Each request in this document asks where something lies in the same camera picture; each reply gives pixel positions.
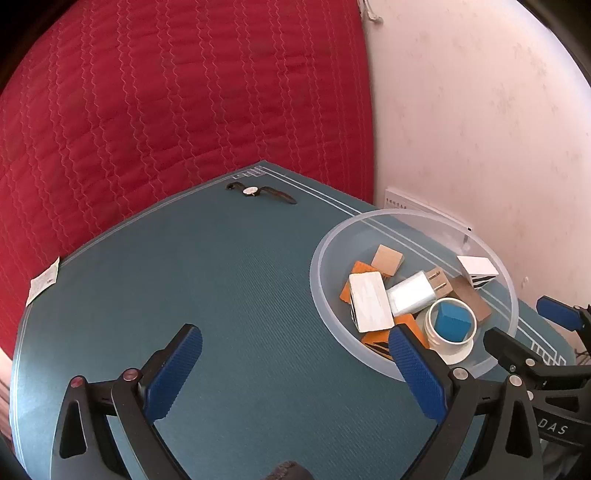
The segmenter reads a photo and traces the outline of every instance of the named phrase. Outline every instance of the table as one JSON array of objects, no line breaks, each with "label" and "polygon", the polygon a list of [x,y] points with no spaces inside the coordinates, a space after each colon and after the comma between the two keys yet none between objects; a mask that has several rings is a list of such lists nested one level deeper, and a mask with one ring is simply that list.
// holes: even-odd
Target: table
[{"label": "table", "polygon": [[[228,182],[269,185],[297,199],[245,197]],[[398,478],[429,437],[406,384],[349,355],[310,294],[317,244],[367,203],[266,162],[155,204],[63,261],[57,283],[26,309],[13,364],[11,424],[34,480],[50,454],[68,380],[141,367],[184,323],[203,353],[156,425],[192,478],[259,479],[294,460],[319,480]],[[548,362],[572,349],[520,303],[517,338]],[[487,378],[501,379],[495,367]],[[469,459],[473,422],[451,478]],[[143,478],[117,419],[134,479]]]}]

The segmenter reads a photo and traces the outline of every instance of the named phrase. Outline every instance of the blue cube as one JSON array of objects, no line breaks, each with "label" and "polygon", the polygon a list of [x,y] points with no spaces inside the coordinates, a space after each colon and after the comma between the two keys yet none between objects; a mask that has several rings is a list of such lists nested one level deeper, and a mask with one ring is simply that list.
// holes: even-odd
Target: blue cube
[{"label": "blue cube", "polygon": [[463,342],[472,328],[472,317],[465,308],[443,301],[437,305],[435,331],[449,342]]}]

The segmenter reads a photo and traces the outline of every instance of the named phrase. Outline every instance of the screw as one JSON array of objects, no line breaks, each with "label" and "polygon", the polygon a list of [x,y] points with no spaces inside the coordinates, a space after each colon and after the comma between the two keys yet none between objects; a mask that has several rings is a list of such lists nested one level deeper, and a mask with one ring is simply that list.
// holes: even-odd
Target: screw
[{"label": "screw", "polygon": [[454,368],[453,376],[458,380],[465,380],[468,378],[468,372],[466,372],[463,368]]},{"label": "screw", "polygon": [[123,372],[123,380],[131,382],[138,378],[139,371],[137,368],[128,368],[125,372]]},{"label": "screw", "polygon": [[521,384],[523,383],[523,382],[521,381],[521,378],[520,378],[520,377],[518,377],[517,375],[511,375],[511,376],[509,377],[509,381],[511,382],[511,385],[514,385],[514,386],[516,386],[516,387],[520,387],[520,386],[521,386]]},{"label": "screw", "polygon": [[84,383],[84,377],[74,377],[70,380],[70,386],[72,388],[77,388],[79,386],[81,386]]}]

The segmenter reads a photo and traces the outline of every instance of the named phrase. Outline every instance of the brown block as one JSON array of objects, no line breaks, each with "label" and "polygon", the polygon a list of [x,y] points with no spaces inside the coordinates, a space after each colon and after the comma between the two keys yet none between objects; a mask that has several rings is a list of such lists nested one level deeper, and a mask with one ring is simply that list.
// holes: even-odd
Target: brown block
[{"label": "brown block", "polygon": [[390,336],[390,330],[377,330],[376,332],[368,332],[361,339],[361,343],[364,344],[370,350],[373,350],[378,355],[392,360],[390,350],[388,348],[388,337]]},{"label": "brown block", "polygon": [[435,267],[433,270],[425,272],[425,275],[433,287],[433,290],[435,290],[438,299],[447,297],[452,292],[453,287],[449,283],[449,280],[445,276],[441,267]]},{"label": "brown block", "polygon": [[392,277],[403,260],[404,256],[402,253],[392,250],[385,245],[380,245],[371,262],[371,266],[377,268],[381,273]]},{"label": "brown block", "polygon": [[[353,265],[353,270],[351,270],[351,273],[367,273],[378,271],[379,270],[377,268],[357,260],[355,262],[355,265]],[[389,277],[389,275],[386,275],[382,272],[380,273],[382,274],[382,280],[386,280]],[[349,280],[347,280],[347,283],[343,287],[343,291],[341,291],[339,298],[347,303],[351,303],[351,291],[349,290]]]},{"label": "brown block", "polygon": [[474,290],[472,285],[470,285],[470,282],[462,275],[452,278],[450,284],[452,285],[453,291],[449,296],[461,300],[468,305],[474,312],[474,316],[478,323],[486,320],[486,318],[492,313],[487,302],[478,295],[478,292]]},{"label": "brown block", "polygon": [[414,333],[414,336],[418,338],[418,340],[423,344],[425,348],[429,348],[429,341],[427,340],[425,334],[421,331],[421,329],[417,325],[417,322],[414,320],[414,317],[410,313],[394,317],[394,325],[400,325],[401,323],[406,324],[406,326],[410,328],[410,331]]}]

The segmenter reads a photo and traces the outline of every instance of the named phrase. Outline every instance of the cup rim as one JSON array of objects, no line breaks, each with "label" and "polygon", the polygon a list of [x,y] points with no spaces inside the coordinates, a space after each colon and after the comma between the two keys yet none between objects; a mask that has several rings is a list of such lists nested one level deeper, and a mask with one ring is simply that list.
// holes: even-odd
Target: cup rim
[{"label": "cup rim", "polygon": [[[459,304],[460,306],[465,308],[470,313],[470,317],[472,318],[472,334],[468,338],[462,340],[461,342],[451,342],[449,340],[446,340],[445,338],[443,338],[441,335],[439,335],[437,333],[433,323],[431,322],[431,312],[433,311],[433,308],[436,305],[438,305],[439,303],[442,303],[444,301]],[[474,315],[474,312],[472,311],[472,309],[465,302],[458,300],[458,299],[450,298],[450,297],[443,297],[441,299],[436,300],[433,304],[431,304],[431,306],[427,310],[427,314],[425,315],[425,326],[427,326],[427,324],[429,324],[429,326],[431,327],[431,330],[433,330],[433,335],[435,337],[437,337],[438,340],[441,340],[442,342],[444,342],[448,345],[453,345],[453,346],[461,346],[461,345],[465,345],[466,343],[468,343],[470,340],[472,340],[474,338],[474,336],[476,335],[476,330],[478,328],[478,322],[476,321],[476,315]]]}]

